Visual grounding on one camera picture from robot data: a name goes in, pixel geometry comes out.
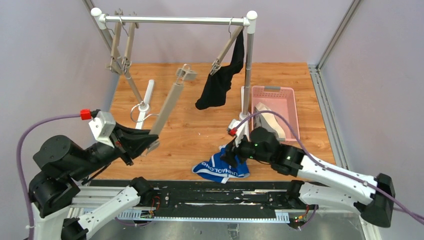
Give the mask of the beige hanger with blue underwear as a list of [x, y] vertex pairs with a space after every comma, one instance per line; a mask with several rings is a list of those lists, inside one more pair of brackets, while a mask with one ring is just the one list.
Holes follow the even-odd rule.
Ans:
[[155, 116], [156, 120], [151, 127], [150, 133], [157, 136], [160, 135], [173, 109], [177, 105], [177, 101], [184, 89], [184, 83], [195, 80], [197, 74], [198, 73], [192, 70], [191, 65], [188, 63], [184, 64], [182, 67], [179, 67], [176, 70], [176, 80], [172, 84], [172, 87], [169, 90], [158, 114], [149, 113], [150, 100], [155, 86], [155, 81], [153, 79], [149, 80], [147, 90], [144, 95], [145, 99], [134, 105], [130, 111], [130, 118], [134, 123], [136, 123], [135, 128], [141, 130], [145, 121], [149, 117]]

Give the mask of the blue underwear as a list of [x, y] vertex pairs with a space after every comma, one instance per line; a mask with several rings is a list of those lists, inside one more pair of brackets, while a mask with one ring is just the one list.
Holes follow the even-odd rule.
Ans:
[[209, 160], [202, 161], [193, 166], [192, 173], [216, 183], [226, 184], [230, 179], [245, 179], [250, 176], [246, 162], [241, 163], [236, 156], [236, 167], [231, 166], [221, 159], [225, 153], [225, 145], [219, 146], [219, 152], [213, 154]]

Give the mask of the beige clip hanger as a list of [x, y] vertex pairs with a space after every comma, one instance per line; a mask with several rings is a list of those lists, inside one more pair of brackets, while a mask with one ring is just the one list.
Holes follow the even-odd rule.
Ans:
[[139, 28], [139, 24], [137, 22], [130, 22], [128, 30], [125, 30], [127, 34], [127, 41], [124, 56], [122, 58], [122, 73], [126, 74], [132, 64], [131, 56], [135, 39], [135, 30]]

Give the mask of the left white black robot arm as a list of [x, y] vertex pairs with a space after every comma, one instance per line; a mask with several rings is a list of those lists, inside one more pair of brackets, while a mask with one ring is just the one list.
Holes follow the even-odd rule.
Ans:
[[28, 198], [35, 211], [37, 240], [88, 240], [121, 212], [151, 203], [153, 187], [145, 178], [136, 177], [87, 215], [68, 217], [73, 199], [80, 192], [78, 181], [117, 159], [132, 165], [159, 137], [148, 130], [116, 124], [108, 138], [110, 144], [98, 141], [84, 149], [65, 135], [55, 135], [33, 156], [40, 172], [29, 183]]

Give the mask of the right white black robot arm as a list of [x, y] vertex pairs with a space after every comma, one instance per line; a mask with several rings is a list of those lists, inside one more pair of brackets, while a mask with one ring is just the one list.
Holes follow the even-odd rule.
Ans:
[[221, 159], [232, 167], [252, 159], [269, 164], [279, 174], [319, 183], [292, 181], [285, 196], [291, 205], [344, 209], [375, 226], [392, 225], [395, 191], [390, 176], [365, 175], [319, 160], [299, 147], [279, 142], [263, 127], [255, 128], [249, 137], [236, 127], [229, 128], [228, 134], [233, 139]]

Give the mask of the black underwear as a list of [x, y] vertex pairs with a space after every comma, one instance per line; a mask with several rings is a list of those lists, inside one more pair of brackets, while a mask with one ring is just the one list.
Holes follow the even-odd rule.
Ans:
[[229, 65], [222, 66], [213, 75], [208, 75], [202, 94], [195, 103], [198, 110], [226, 104], [227, 92], [231, 89], [233, 76], [243, 69], [244, 57], [244, 34], [240, 32], [235, 40]]

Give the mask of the beige hanger with black underwear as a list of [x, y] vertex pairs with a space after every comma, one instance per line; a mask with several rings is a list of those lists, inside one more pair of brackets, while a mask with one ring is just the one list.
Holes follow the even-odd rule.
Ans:
[[211, 75], [211, 76], [213, 76], [221, 68], [224, 57], [227, 55], [231, 46], [236, 41], [240, 32], [244, 29], [243, 25], [239, 25], [235, 28], [234, 31], [231, 31], [230, 28], [231, 28], [231, 25], [233, 23], [233, 19], [234, 19], [234, 17], [231, 17], [229, 24], [228, 24], [229, 39], [226, 42], [226, 44], [224, 45], [223, 50], [218, 54], [215, 61], [211, 65], [211, 69], [210, 69], [210, 72], [209, 72], [209, 75]]

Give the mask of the empty beige hanger far left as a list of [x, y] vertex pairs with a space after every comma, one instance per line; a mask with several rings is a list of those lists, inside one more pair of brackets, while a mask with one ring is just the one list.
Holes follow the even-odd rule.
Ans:
[[118, 50], [118, 47], [120, 45], [123, 24], [122, 22], [116, 22], [114, 29], [108, 28], [106, 23], [105, 25], [108, 32], [112, 31], [112, 34], [110, 34], [112, 42], [111, 42], [111, 51], [110, 51], [111, 60], [109, 64], [109, 69], [111, 72], [114, 72], [118, 74], [119, 76], [121, 76], [123, 74], [123, 71], [122, 71], [123, 67], [121, 66], [122, 57]]

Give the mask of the pink plastic basket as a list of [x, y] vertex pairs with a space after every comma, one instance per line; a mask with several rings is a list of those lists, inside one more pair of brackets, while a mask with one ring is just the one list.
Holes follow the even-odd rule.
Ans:
[[251, 110], [253, 113], [264, 110], [273, 111], [285, 119], [281, 120], [274, 115], [286, 135], [286, 139], [280, 142], [295, 142], [295, 136], [300, 135], [295, 93], [292, 88], [253, 86], [251, 88]]

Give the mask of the white silver clothes rack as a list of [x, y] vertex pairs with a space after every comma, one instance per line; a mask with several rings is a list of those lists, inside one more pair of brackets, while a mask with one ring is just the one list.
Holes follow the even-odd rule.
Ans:
[[[122, 31], [120, 36], [120, 42], [118, 46], [119, 53], [121, 55], [121, 60], [123, 60], [125, 49], [127, 45], [127, 34], [125, 30], [129, 29], [130, 23], [155, 23], [155, 24], [196, 24], [196, 25], [227, 25], [231, 18], [225, 17], [167, 17], [167, 16], [124, 16], [116, 14], [115, 16], [109, 16], [104, 14], [99, 8], [94, 7], [90, 10], [90, 14], [96, 22], [100, 32], [109, 37], [112, 41], [111, 35], [112, 31], [108, 32], [107, 27], [114, 29], [115, 23], [122, 22]], [[251, 10], [247, 13], [245, 17], [234, 18], [232, 25], [244, 26], [243, 30], [247, 32], [247, 44], [246, 44], [246, 58], [245, 58], [245, 77], [244, 77], [244, 86], [241, 88], [241, 112], [239, 114], [239, 120], [241, 124], [244, 122], [248, 123], [250, 117], [248, 116], [249, 110], [248, 105], [250, 102], [250, 91], [251, 91], [251, 73], [252, 73], [252, 53], [253, 53], [253, 41], [254, 33], [256, 31], [256, 21], [257, 21], [257, 12]], [[135, 85], [133, 77], [131, 76], [129, 70], [126, 74], [122, 74], [130, 85], [134, 95], [138, 100], [138, 104], [141, 103], [145, 96], [142, 97], [139, 93], [138, 88]]]

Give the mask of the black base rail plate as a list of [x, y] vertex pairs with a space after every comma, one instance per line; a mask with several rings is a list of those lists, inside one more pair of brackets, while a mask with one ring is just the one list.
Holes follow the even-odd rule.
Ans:
[[155, 217], [270, 219], [276, 210], [312, 211], [297, 199], [300, 181], [150, 181], [137, 207]]

